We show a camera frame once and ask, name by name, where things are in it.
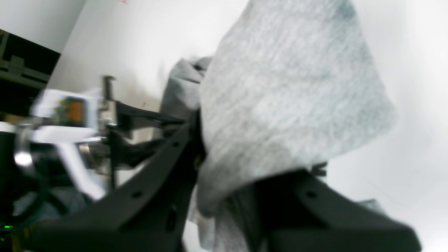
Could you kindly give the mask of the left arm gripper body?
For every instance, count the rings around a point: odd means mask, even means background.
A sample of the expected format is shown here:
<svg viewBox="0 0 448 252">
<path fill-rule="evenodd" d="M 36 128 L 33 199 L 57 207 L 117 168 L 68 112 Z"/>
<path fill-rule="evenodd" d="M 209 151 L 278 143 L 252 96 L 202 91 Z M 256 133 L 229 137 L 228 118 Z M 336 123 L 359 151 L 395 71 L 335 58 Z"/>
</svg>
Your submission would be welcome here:
<svg viewBox="0 0 448 252">
<path fill-rule="evenodd" d="M 99 99 L 98 128 L 82 128 L 51 125 L 48 118 L 34 117 L 16 124 L 14 161 L 22 174 L 32 179 L 40 177 L 33 161 L 31 144 L 48 144 L 55 148 L 65 170 L 81 193 L 98 201 L 106 196 L 104 186 L 91 176 L 87 162 L 83 160 L 79 144 L 100 142 L 106 138 L 107 128 L 117 125 L 116 105 L 113 98 L 112 76 L 103 77 L 103 95 Z"/>
</svg>

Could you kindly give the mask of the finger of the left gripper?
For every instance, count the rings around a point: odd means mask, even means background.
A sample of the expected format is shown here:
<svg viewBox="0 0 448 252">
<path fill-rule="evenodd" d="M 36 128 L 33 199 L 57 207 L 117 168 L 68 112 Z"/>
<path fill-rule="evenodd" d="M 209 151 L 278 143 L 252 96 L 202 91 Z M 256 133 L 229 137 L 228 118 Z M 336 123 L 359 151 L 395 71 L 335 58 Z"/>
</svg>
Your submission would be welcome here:
<svg viewBox="0 0 448 252">
<path fill-rule="evenodd" d="M 181 125 L 185 121 L 166 114 L 143 110 L 116 102 L 117 128 L 133 131 L 141 128 L 163 128 L 168 125 Z"/>
<path fill-rule="evenodd" d="M 108 135 L 111 168 L 119 168 L 122 165 L 127 168 L 136 167 L 155 155 L 165 143 L 164 139 L 155 139 L 132 145 L 116 131 L 110 131 Z"/>
</svg>

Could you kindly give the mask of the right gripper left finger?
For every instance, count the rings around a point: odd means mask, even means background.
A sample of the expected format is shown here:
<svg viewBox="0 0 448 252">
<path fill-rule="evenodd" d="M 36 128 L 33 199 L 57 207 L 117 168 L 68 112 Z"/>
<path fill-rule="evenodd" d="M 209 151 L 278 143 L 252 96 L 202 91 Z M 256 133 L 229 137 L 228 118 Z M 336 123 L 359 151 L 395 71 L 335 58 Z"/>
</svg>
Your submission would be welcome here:
<svg viewBox="0 0 448 252">
<path fill-rule="evenodd" d="M 128 182 L 87 208 L 38 225 L 26 252 L 184 252 L 182 236 L 203 154 L 195 112 Z"/>
</svg>

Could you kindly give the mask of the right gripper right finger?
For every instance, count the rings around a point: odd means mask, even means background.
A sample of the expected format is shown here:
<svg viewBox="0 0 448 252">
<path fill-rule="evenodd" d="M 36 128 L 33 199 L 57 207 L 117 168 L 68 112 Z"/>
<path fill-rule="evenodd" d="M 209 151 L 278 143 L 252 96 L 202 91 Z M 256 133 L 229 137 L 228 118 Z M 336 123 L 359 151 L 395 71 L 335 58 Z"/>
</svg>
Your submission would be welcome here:
<svg viewBox="0 0 448 252">
<path fill-rule="evenodd" d="M 251 252 L 420 252 L 413 228 L 345 198 L 307 171 L 256 182 Z"/>
</svg>

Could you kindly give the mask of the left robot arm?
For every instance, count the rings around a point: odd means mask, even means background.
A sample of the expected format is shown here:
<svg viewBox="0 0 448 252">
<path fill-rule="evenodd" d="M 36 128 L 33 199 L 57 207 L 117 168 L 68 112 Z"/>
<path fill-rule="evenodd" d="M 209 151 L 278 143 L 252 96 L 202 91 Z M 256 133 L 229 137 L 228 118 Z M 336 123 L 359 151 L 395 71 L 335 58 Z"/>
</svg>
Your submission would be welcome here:
<svg viewBox="0 0 448 252">
<path fill-rule="evenodd" d="M 28 117 L 1 122 L 1 234 L 35 222 L 46 205 L 68 214 L 54 189 L 75 189 L 87 202 L 104 198 L 117 186 L 117 170 L 134 169 L 164 143 L 133 145 L 134 130 L 184 123 L 115 100 L 114 80 L 103 77 L 102 96 L 47 89 Z"/>
</svg>

